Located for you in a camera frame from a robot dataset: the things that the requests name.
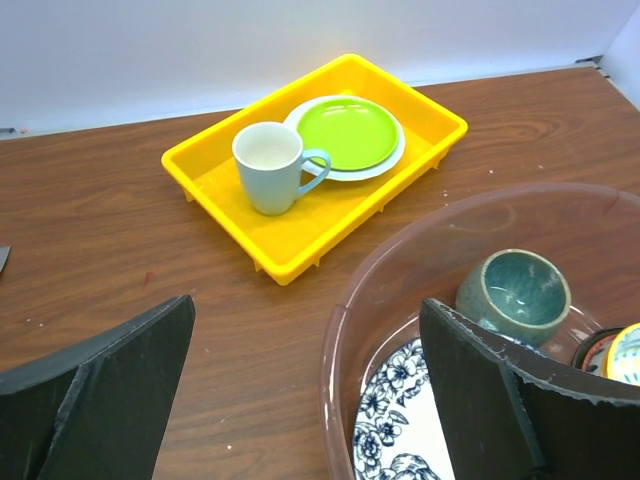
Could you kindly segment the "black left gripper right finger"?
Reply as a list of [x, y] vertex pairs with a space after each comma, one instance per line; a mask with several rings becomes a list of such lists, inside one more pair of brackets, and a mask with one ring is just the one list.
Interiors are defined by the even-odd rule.
[[433, 298], [419, 323], [456, 478], [638, 478], [638, 387], [545, 357]]

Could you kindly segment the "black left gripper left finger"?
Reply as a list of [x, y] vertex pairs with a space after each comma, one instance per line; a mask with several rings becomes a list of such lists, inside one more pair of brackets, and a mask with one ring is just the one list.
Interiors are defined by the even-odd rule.
[[174, 297], [2, 372], [2, 478], [151, 478], [194, 322]]

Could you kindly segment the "beige bowl with black rim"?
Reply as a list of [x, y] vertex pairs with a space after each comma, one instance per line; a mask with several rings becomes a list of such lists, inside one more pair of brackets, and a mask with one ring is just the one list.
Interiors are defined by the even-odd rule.
[[623, 327], [610, 327], [590, 335], [575, 351], [571, 366], [587, 373], [603, 376], [608, 349], [622, 330]]

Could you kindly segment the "dark blue patterned plate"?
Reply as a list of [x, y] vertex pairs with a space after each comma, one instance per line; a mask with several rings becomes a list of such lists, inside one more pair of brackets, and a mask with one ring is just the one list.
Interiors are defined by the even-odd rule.
[[362, 392], [352, 440], [357, 479], [452, 479], [419, 339], [396, 349]]

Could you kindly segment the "teal glazed ceramic mug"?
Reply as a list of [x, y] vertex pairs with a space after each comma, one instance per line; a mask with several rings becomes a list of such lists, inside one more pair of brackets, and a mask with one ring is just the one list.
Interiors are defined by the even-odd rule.
[[562, 272], [524, 249], [497, 251], [478, 263], [456, 292], [455, 310], [486, 330], [534, 348], [568, 317], [572, 293]]

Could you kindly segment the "yellow patterned bowl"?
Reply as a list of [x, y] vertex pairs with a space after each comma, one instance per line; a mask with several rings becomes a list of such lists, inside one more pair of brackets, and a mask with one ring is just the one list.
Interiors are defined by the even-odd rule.
[[640, 384], [639, 329], [639, 324], [635, 323], [616, 335], [602, 367], [604, 378], [633, 386]]

